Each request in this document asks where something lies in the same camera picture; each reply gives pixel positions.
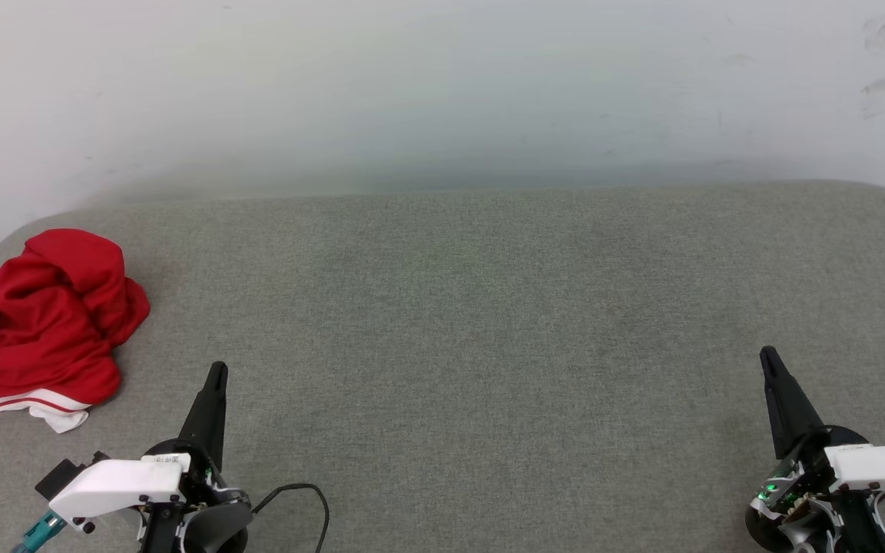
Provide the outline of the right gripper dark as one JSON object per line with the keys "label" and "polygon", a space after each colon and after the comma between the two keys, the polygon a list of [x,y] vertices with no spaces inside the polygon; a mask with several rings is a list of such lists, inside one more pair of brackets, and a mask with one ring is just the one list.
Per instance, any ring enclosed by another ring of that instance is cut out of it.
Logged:
{"label": "right gripper dark", "polygon": [[842,522],[825,449],[867,440],[843,426],[824,426],[775,347],[762,347],[760,363],[777,466],[747,509],[747,532],[768,552],[840,552]]}

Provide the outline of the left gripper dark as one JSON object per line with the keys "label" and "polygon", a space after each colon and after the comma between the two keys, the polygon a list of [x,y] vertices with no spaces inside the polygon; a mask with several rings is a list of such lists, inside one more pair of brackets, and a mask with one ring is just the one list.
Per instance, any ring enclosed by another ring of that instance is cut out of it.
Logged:
{"label": "left gripper dark", "polygon": [[178,439],[148,449],[144,461],[182,466],[178,493],[141,507],[141,552],[244,552],[248,545],[250,498],[231,487],[224,468],[228,367],[210,365]]}

